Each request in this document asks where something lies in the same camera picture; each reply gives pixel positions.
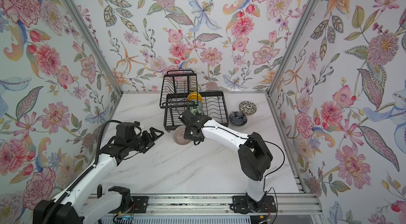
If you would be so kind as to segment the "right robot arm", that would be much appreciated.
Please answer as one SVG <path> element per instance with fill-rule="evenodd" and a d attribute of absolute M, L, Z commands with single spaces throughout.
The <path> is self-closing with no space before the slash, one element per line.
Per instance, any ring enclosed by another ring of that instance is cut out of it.
<path fill-rule="evenodd" d="M 185 125 L 185 139 L 195 143 L 212 139 L 238 154 L 241 169 L 248 177 L 246 205 L 252 211 L 259 212 L 266 197 L 265 171 L 270 168 L 273 160 L 261 135 L 237 132 L 207 115 L 197 116 L 189 110 L 184 111 L 179 119 Z"/>

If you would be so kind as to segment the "pale mint green bowl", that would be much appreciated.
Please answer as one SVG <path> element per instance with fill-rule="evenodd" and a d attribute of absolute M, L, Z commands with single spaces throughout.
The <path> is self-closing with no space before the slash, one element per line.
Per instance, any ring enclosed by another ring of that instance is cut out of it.
<path fill-rule="evenodd" d="M 203 108 L 203 103 L 198 99 L 191 100 L 190 108 Z"/>

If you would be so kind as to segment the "yellow plastic bowl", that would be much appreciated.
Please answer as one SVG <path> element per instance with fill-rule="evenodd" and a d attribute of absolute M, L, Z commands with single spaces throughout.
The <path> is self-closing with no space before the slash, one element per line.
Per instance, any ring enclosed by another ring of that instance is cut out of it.
<path fill-rule="evenodd" d="M 198 102 L 203 102 L 203 98 L 201 96 L 201 94 L 197 93 L 197 92 L 192 92 L 189 93 L 189 95 L 187 96 L 187 100 L 188 101 L 198 101 Z"/>

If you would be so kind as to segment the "black wire dish rack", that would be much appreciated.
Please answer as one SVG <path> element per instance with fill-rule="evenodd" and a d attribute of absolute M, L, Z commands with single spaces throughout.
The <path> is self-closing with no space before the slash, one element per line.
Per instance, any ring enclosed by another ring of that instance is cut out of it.
<path fill-rule="evenodd" d="M 186 110 L 207 115 L 223 126 L 229 125 L 223 92 L 201 92 L 197 74 L 192 70 L 169 70 L 163 75 L 160 108 L 165 110 L 163 125 L 174 131 L 182 125 L 179 116 Z"/>

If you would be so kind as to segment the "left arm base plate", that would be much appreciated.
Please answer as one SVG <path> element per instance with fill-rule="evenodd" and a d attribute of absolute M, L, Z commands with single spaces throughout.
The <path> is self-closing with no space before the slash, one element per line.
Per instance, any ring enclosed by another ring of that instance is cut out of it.
<path fill-rule="evenodd" d="M 146 213 L 148 207 L 148 196 L 131 196 L 132 200 L 128 206 L 119 207 L 112 210 L 110 214 L 125 214 L 125 213 Z"/>

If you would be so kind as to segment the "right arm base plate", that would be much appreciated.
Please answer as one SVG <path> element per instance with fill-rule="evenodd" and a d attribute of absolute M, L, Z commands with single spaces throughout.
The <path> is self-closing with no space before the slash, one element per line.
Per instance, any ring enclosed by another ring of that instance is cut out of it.
<path fill-rule="evenodd" d="M 254 201 L 248 195 L 232 196 L 232 204 L 229 206 L 234 213 L 276 213 L 277 204 L 274 197 L 265 195 L 259 202 Z"/>

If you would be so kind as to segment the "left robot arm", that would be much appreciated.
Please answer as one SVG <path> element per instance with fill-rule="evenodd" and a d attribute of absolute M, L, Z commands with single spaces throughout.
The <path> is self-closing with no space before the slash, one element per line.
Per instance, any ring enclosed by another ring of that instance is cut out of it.
<path fill-rule="evenodd" d="M 112 211 L 134 207 L 130 189 L 120 186 L 111 187 L 91 204 L 86 200 L 110 172 L 130 158 L 130 152 L 146 153 L 163 135 L 153 127 L 143 131 L 131 123 L 117 125 L 116 135 L 100 149 L 92 165 L 53 199 L 35 206 L 33 223 L 93 224 Z"/>

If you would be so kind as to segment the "pink striped ceramic bowl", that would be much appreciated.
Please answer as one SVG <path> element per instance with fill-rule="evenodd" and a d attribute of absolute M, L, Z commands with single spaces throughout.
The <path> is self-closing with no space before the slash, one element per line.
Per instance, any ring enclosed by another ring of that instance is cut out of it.
<path fill-rule="evenodd" d="M 187 145 L 191 143 L 191 140 L 185 138 L 185 131 L 186 131 L 185 125 L 179 126 L 174 130 L 173 140 L 178 145 Z"/>

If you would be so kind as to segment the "green leaf pattern bowl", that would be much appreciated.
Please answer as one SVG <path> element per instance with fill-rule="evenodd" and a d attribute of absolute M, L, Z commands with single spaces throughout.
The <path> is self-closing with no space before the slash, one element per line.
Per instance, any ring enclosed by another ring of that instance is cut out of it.
<path fill-rule="evenodd" d="M 190 112 L 195 115 L 195 116 L 201 116 L 204 115 L 204 111 L 202 108 L 198 107 L 198 106 L 191 106 L 189 107 Z"/>

